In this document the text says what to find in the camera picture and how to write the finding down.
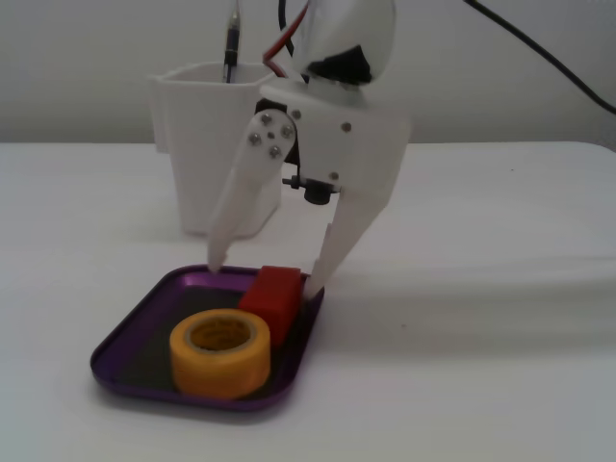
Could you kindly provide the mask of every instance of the white cup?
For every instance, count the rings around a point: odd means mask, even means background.
[[[239,64],[234,84],[223,84],[222,63],[192,64],[148,79],[154,137],[171,157],[182,228],[207,234],[259,88],[273,74],[262,64]],[[281,178],[265,185],[236,237],[259,232],[280,205]]]

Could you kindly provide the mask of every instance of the masking tape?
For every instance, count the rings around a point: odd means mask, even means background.
[[[169,337],[175,386],[207,398],[249,395],[270,375],[269,333],[261,318],[236,309],[186,318]]]

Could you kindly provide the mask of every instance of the bolt head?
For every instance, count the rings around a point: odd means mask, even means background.
[[[291,125],[283,125],[280,129],[280,135],[282,135],[282,138],[284,138],[285,140],[288,140],[290,137],[292,137],[294,133],[295,130]]]
[[[272,146],[269,149],[269,156],[273,159],[277,159],[282,155],[282,149],[280,149],[278,146]]]
[[[251,133],[248,135],[248,142],[253,146],[258,146],[261,144],[261,135],[258,133]]]
[[[267,113],[261,115],[261,123],[263,123],[266,127],[270,125],[272,121],[273,119],[271,118],[271,115]]]

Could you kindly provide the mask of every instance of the red wire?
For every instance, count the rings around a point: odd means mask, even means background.
[[[271,69],[276,77],[282,77],[284,79],[287,78],[285,71],[282,70],[282,68],[274,61],[265,61],[264,64]]]
[[[287,40],[290,39],[293,36],[293,34],[297,31],[299,24],[301,24],[301,21],[304,19],[304,16],[306,15],[306,12],[308,11],[309,4],[310,4],[310,0],[306,2],[306,6],[303,8],[301,13],[297,16],[295,21],[293,21],[293,24],[291,24],[291,26],[287,28],[285,33],[282,36],[280,36],[280,38],[275,42],[275,44],[272,45],[271,48],[263,54],[263,63],[267,67],[269,67],[273,71],[273,73],[278,77],[287,77],[287,75],[277,64],[273,63],[271,60],[278,53],[280,53],[280,50],[282,50],[283,46],[285,46],[285,43],[287,42]]]

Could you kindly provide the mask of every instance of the red block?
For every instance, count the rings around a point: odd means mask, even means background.
[[[271,344],[280,347],[301,303],[301,271],[296,268],[262,267],[240,300],[239,308],[262,318],[269,326]]]

